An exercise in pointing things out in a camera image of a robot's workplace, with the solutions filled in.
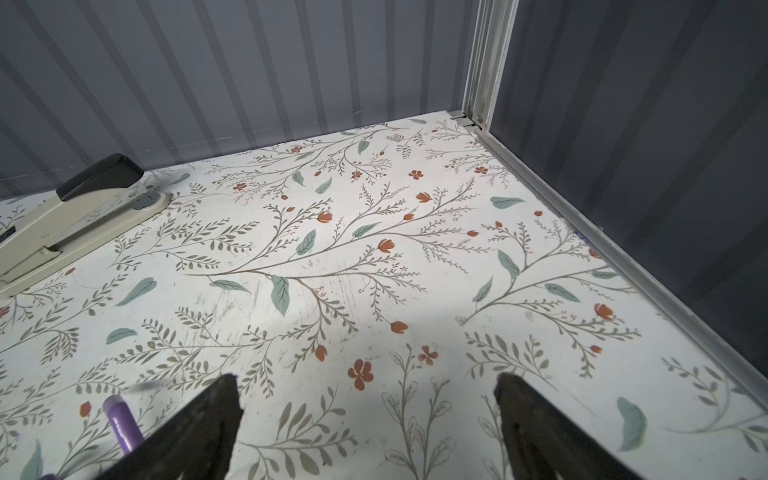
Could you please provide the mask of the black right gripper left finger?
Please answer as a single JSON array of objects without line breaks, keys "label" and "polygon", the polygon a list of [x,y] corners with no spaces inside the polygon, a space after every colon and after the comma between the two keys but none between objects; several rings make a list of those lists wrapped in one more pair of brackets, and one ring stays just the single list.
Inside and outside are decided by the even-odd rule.
[{"label": "black right gripper left finger", "polygon": [[99,477],[223,479],[243,413],[237,379],[224,374]]}]

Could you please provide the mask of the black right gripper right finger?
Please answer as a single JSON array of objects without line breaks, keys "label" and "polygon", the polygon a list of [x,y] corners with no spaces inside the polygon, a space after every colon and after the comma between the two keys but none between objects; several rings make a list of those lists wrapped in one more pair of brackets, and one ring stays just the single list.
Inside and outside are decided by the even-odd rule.
[{"label": "black right gripper right finger", "polygon": [[637,479],[522,377],[502,373],[494,396],[515,479]]}]

